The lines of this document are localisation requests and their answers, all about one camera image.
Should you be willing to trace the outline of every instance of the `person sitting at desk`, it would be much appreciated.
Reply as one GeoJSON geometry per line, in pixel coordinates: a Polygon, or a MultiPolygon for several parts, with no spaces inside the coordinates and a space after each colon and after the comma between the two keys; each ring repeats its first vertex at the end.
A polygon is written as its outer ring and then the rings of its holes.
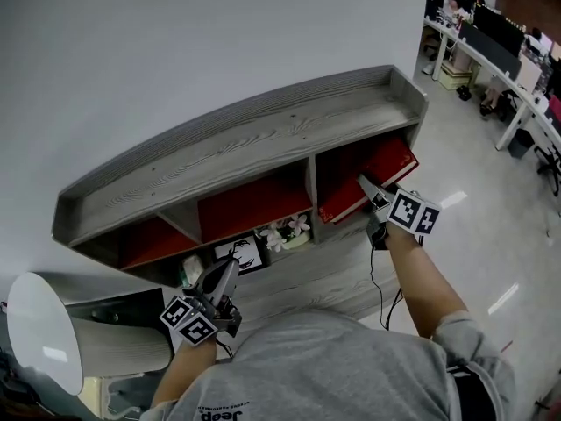
{"type": "Polygon", "coordinates": [[[550,51],[540,42],[541,39],[542,32],[535,27],[532,28],[532,33],[526,35],[526,47],[538,56],[546,56],[550,51]]]}
{"type": "MultiPolygon", "coordinates": [[[[469,6],[468,0],[448,0],[448,7],[451,10],[451,22],[454,24],[455,27],[461,23],[464,19],[469,19],[471,14],[466,10],[469,6]]],[[[432,72],[435,70],[435,62],[432,61],[427,67],[423,69],[423,73],[426,75],[432,75],[432,72]]]]}

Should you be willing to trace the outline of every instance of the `desk leg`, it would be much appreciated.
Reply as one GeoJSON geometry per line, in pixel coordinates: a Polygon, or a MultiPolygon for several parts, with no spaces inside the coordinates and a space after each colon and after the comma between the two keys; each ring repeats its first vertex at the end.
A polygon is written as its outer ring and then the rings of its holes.
{"type": "Polygon", "coordinates": [[[518,108],[518,112],[516,112],[516,115],[512,119],[512,122],[510,122],[510,125],[508,126],[505,133],[502,135],[501,140],[499,140],[499,142],[495,146],[497,150],[499,151],[502,150],[507,144],[510,143],[512,138],[515,136],[515,132],[519,124],[522,127],[521,120],[522,120],[522,116],[524,115],[524,112],[526,112],[526,108],[528,108],[528,105],[526,103],[522,103],[520,105],[520,108],[518,108]]]}
{"type": "Polygon", "coordinates": [[[437,63],[435,64],[435,71],[432,72],[432,79],[438,81],[440,76],[440,68],[442,67],[442,61],[444,61],[444,54],[446,53],[446,47],[448,46],[448,36],[446,34],[442,35],[442,41],[440,42],[440,48],[438,49],[437,63]]]}

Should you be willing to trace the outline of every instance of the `black and white picture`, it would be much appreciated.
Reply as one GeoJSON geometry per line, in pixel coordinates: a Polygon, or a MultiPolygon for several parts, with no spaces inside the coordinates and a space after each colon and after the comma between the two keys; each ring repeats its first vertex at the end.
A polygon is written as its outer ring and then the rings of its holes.
{"type": "Polygon", "coordinates": [[[177,330],[191,346],[199,345],[216,331],[217,328],[202,313],[196,313],[177,330]]]}
{"type": "Polygon", "coordinates": [[[419,220],[419,224],[415,229],[415,232],[417,234],[429,235],[432,232],[432,228],[434,227],[435,223],[437,222],[439,213],[440,210],[438,209],[429,206],[425,207],[424,212],[421,215],[421,219],[419,220]]]}
{"type": "Polygon", "coordinates": [[[395,199],[387,219],[407,231],[411,231],[422,205],[423,202],[419,199],[407,192],[399,190],[395,195],[395,199]]]}
{"type": "Polygon", "coordinates": [[[170,329],[175,329],[181,321],[189,314],[193,308],[178,296],[164,309],[160,315],[160,320],[170,329]]]}
{"type": "Polygon", "coordinates": [[[243,275],[248,270],[255,270],[265,266],[265,262],[258,248],[255,237],[250,235],[224,243],[214,248],[214,254],[218,259],[226,257],[234,252],[234,258],[239,261],[239,271],[243,275]]]}

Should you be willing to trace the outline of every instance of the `tiled floor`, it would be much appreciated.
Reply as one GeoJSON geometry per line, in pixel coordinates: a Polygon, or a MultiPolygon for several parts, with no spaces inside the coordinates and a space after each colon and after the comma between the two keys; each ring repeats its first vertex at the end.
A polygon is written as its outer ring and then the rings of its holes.
{"type": "MultiPolygon", "coordinates": [[[[496,151],[505,125],[484,121],[477,97],[464,103],[421,74],[424,63],[421,58],[415,75],[430,99],[414,149],[422,165],[403,184],[435,202],[464,198],[444,210],[425,248],[497,347],[512,341],[505,354],[516,373],[517,419],[528,419],[561,368],[556,201],[536,174],[534,153],[516,160],[496,151]]],[[[364,322],[380,327],[379,317],[364,322]]],[[[415,332],[404,303],[394,311],[391,329],[415,332]]]]}

